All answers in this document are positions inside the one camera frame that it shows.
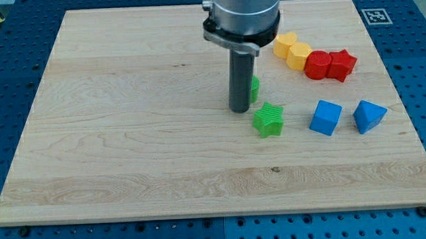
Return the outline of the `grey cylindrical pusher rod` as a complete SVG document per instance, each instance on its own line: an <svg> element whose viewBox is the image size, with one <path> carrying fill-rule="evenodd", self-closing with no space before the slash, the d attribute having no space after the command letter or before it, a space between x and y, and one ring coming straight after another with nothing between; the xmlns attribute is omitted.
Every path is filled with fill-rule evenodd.
<svg viewBox="0 0 426 239"><path fill-rule="evenodd" d="M247 112L252 98L254 56L231 50L229 62L229 108L235 113Z"/></svg>

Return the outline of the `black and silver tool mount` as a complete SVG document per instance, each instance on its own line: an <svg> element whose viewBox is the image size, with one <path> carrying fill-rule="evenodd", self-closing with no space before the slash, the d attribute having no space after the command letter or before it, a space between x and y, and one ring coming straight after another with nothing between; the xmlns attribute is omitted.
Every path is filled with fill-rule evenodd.
<svg viewBox="0 0 426 239"><path fill-rule="evenodd" d="M207 17L202 24L204 30L203 38L220 47L245 52L257 57L260 49L272 42L277 36L280 19L281 13L279 12L272 26L265 31L252 35L240 35L222 29L213 19Z"/></svg>

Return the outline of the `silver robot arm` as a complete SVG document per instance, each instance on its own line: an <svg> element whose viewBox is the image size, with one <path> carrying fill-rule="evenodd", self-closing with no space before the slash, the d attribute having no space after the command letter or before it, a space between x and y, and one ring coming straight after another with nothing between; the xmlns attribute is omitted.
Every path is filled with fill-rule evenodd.
<svg viewBox="0 0 426 239"><path fill-rule="evenodd" d="M203 0L209 13L204 39L226 48L229 62L229 108L243 113L251 103L253 69L260 49L274 40L281 13L280 0Z"/></svg>

